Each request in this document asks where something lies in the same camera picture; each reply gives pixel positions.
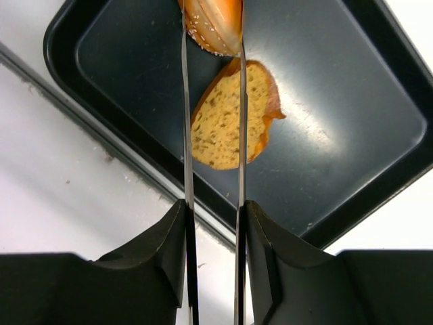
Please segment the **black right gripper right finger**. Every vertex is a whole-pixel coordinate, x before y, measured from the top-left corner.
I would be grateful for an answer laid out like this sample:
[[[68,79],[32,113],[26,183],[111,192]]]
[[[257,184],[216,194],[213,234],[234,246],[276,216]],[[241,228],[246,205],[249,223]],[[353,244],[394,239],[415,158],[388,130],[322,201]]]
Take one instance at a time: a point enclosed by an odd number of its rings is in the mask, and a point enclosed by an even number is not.
[[[257,324],[431,324],[431,251],[330,255],[246,203]]]

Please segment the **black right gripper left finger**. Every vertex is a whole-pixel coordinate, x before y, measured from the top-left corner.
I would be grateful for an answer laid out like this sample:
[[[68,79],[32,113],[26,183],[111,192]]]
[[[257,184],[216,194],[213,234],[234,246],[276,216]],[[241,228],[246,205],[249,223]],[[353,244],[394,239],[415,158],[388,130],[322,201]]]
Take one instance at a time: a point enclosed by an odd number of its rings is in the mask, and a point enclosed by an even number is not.
[[[1,256],[2,324],[174,324],[183,300],[186,204],[95,261]]]

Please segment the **glossy orange bun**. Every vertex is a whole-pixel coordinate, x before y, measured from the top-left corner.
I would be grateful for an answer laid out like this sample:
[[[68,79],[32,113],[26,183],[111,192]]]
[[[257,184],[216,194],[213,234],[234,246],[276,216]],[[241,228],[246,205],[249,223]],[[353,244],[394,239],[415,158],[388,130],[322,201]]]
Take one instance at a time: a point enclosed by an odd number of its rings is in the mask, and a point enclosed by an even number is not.
[[[241,0],[179,0],[185,32],[205,51],[236,57],[241,51]]]

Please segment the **stainless steel tongs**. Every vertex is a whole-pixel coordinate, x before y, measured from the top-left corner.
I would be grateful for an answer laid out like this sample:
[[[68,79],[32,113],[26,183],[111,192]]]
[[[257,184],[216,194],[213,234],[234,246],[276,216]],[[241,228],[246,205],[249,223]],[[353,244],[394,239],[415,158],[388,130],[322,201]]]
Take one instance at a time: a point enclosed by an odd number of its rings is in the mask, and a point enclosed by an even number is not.
[[[189,80],[187,66],[187,27],[186,2],[183,1],[181,39],[181,63],[184,90],[184,188],[185,200],[193,210],[193,165],[191,152],[191,118],[189,103]],[[247,125],[248,125],[248,95],[247,95],[247,64],[244,43],[240,43],[240,135],[238,162],[238,204],[236,218],[236,246],[235,246],[235,292],[234,292],[234,324],[246,323],[246,158],[247,158]]]

